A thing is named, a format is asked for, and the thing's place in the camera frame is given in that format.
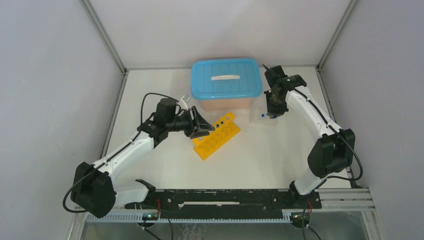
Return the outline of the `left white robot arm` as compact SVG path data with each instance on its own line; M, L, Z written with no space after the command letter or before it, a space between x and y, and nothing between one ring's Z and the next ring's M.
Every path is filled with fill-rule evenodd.
M113 208L138 203L149 209L157 196L152 185L135 180L118 184L120 175L143 155L154 150L169 133L183 132L190 139L208 136L215 127L205 120L195 106L182 108L176 99L162 98L156 110L136 129L134 135L118 149L94 163L82 162L75 170L73 185L66 192L62 206L68 211L67 199L97 218L106 216Z

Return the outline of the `yellow test tube rack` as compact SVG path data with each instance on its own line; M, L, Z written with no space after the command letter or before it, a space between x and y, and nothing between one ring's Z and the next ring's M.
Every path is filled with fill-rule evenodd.
M235 118L232 112L228 112L213 124L215 131L212 131L210 135L192 140L193 150L203 161L241 131L234 123Z

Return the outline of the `blue plastic box lid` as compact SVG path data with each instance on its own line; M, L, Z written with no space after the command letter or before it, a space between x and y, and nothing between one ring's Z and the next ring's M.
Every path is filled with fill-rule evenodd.
M258 97L261 73L252 58L209 59L191 67L191 95L199 101Z

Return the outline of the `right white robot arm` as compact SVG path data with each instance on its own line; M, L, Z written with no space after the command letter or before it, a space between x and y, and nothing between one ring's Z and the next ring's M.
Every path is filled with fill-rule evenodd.
M352 165L356 136L324 112L300 75L288 76L281 66L266 66L264 76L269 86L264 92L268 117L276 119L292 110L304 120L315 139L306 170L289 186L289 203L302 208L308 203L309 194Z

